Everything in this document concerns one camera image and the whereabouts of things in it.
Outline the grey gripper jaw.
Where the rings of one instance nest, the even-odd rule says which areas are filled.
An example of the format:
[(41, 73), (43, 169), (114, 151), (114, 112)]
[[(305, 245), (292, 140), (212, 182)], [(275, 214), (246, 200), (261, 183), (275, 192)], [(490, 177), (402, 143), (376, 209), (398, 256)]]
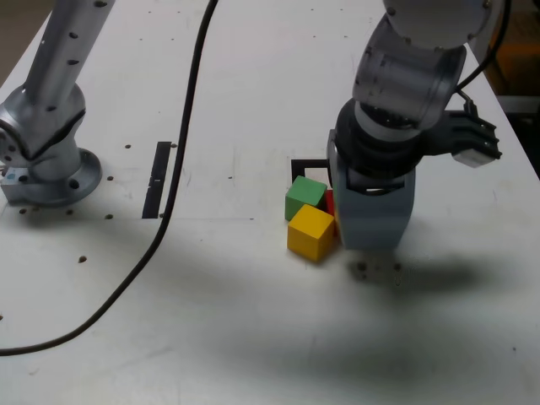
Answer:
[(332, 189), (345, 185), (345, 166), (336, 145), (337, 131), (332, 129), (327, 140), (328, 178)]
[(397, 247), (411, 219), (416, 172), (375, 179), (336, 168), (336, 214), (341, 241), (349, 250)]

